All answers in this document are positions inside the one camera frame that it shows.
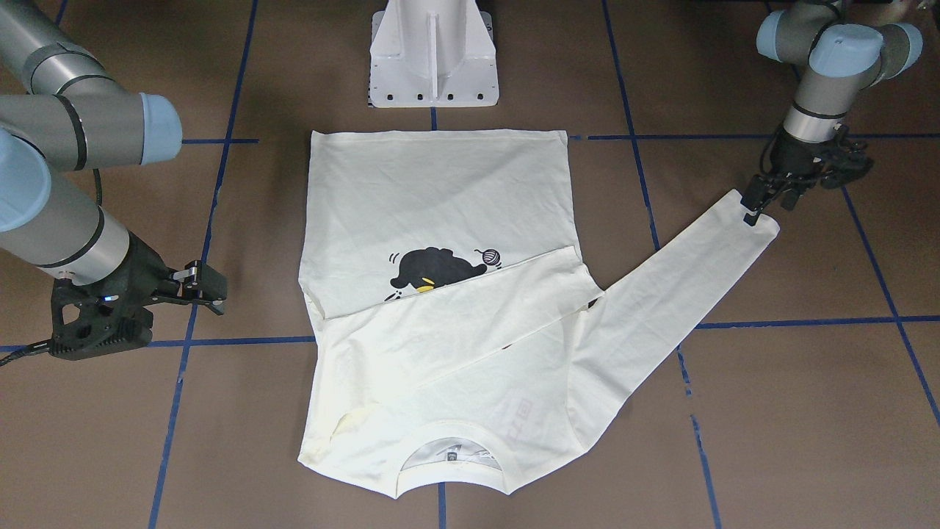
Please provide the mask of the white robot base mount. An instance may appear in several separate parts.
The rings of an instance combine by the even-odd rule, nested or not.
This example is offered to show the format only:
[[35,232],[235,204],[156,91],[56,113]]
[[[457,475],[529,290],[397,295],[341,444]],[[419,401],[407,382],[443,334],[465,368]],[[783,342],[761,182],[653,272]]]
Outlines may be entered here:
[[389,1],[372,15],[369,53],[372,107],[498,103],[491,15],[476,1]]

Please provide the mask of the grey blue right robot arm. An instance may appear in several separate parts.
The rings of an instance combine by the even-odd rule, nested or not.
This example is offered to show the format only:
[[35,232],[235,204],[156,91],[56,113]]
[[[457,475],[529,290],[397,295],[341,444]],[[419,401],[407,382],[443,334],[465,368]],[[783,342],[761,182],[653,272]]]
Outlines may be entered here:
[[226,280],[170,269],[66,173],[174,159],[181,121],[131,93],[31,1],[2,3],[2,62],[26,94],[2,97],[2,248],[106,303],[198,304],[222,314]]

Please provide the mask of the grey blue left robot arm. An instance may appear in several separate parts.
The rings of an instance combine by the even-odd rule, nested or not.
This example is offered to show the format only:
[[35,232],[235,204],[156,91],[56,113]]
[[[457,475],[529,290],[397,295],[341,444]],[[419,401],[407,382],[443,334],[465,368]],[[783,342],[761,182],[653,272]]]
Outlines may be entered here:
[[798,1],[759,27],[756,50],[803,71],[743,191],[743,221],[750,226],[774,201],[790,211],[817,185],[836,190],[872,170],[866,144],[849,140],[846,114],[862,90],[910,69],[923,37],[907,23],[850,23],[847,9],[846,1]]

